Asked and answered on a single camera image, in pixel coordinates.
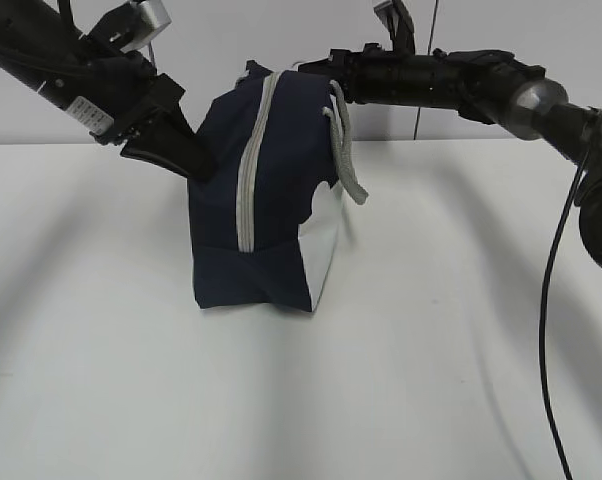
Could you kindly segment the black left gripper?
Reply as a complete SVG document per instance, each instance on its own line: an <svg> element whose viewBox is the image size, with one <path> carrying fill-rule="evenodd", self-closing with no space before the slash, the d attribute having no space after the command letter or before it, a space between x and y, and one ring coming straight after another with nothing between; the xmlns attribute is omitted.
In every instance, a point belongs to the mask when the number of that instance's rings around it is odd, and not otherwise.
<svg viewBox="0 0 602 480"><path fill-rule="evenodd" d="M185 89L138 52L88 61L81 76L54 74L40 95L102 144L120 144L123 158L195 181L209 181L217 163L187 121Z"/></svg>

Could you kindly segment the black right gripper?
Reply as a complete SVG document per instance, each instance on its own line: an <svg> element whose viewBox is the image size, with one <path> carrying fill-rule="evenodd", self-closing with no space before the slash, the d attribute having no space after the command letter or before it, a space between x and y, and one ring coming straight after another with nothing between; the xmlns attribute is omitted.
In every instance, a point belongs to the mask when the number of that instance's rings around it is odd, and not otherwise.
<svg viewBox="0 0 602 480"><path fill-rule="evenodd" d="M348 103L393 106L459 106L459 69L436 56L387 51L367 44L360 52L333 49L327 58L302 63L302 73L339 83Z"/></svg>

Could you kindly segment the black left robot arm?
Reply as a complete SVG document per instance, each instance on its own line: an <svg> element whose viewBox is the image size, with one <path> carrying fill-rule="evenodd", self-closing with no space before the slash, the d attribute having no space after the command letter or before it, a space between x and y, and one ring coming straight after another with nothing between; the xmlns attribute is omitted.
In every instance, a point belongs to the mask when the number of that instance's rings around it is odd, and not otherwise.
<svg viewBox="0 0 602 480"><path fill-rule="evenodd" d="M205 182L216 163L183 114L185 91L142 53L170 23L160 1L125 1L84 33L68 1L0 1L0 68L122 157Z"/></svg>

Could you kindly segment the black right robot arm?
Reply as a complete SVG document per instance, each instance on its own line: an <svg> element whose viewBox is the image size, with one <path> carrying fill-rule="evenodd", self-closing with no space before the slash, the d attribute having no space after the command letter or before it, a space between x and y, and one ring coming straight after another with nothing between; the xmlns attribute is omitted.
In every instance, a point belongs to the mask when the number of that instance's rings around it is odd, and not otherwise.
<svg viewBox="0 0 602 480"><path fill-rule="evenodd" d="M546 141L583 169L574 204L584 247L602 268L602 110L571 103L543 67L502 50L416 55L368 44L361 52L333 49L298 69L336 81L348 103L454 110L521 140Z"/></svg>

